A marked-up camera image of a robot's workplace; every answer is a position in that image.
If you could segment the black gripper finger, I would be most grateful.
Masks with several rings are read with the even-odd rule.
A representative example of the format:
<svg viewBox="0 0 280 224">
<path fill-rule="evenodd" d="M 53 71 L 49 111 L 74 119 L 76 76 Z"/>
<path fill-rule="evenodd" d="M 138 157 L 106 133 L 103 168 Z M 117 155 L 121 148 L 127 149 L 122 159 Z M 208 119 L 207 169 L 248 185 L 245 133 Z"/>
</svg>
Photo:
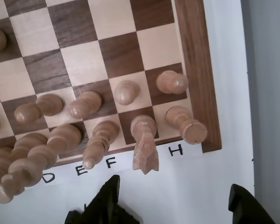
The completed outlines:
<svg viewBox="0 0 280 224">
<path fill-rule="evenodd" d="M 113 175 L 101 187 L 84 212 L 68 212 L 66 224 L 138 224 L 132 215 L 118 205 L 120 176 Z"/>
<path fill-rule="evenodd" d="M 274 224 L 257 199 L 237 184 L 231 186 L 228 210 L 233 213 L 233 224 Z"/>
</svg>

